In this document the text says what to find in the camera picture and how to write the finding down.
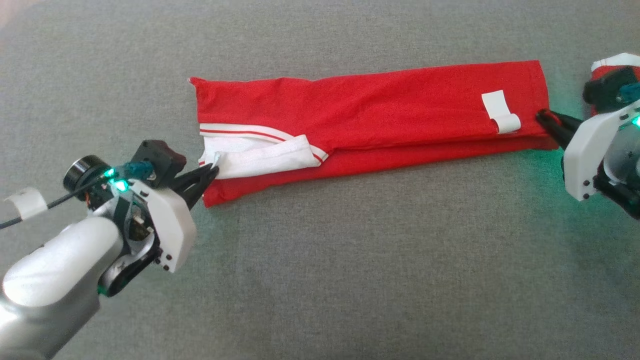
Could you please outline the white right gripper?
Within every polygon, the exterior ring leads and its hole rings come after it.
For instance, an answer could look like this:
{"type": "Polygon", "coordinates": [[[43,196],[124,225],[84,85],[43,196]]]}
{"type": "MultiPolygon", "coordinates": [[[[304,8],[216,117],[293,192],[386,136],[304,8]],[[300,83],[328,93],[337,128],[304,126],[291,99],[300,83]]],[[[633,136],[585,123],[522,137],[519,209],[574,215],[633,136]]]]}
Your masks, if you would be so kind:
{"type": "Polygon", "coordinates": [[[597,191],[594,177],[623,125],[639,116],[640,101],[613,112],[597,114],[586,121],[541,109],[535,120],[564,150],[564,184],[567,193],[581,202],[597,191]]]}

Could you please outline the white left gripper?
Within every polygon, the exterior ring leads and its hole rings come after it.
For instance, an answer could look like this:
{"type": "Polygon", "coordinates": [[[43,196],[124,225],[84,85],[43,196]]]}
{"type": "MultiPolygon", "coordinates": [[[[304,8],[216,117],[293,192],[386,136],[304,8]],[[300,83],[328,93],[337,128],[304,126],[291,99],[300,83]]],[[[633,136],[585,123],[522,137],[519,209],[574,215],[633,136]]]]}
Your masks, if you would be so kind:
{"type": "Polygon", "coordinates": [[[178,175],[169,187],[153,189],[130,179],[128,193],[142,198],[163,250],[160,264],[174,274],[183,267],[194,248],[198,232],[191,211],[219,173],[219,166],[204,165],[178,175]],[[179,196],[173,190],[181,190],[179,196]]]}

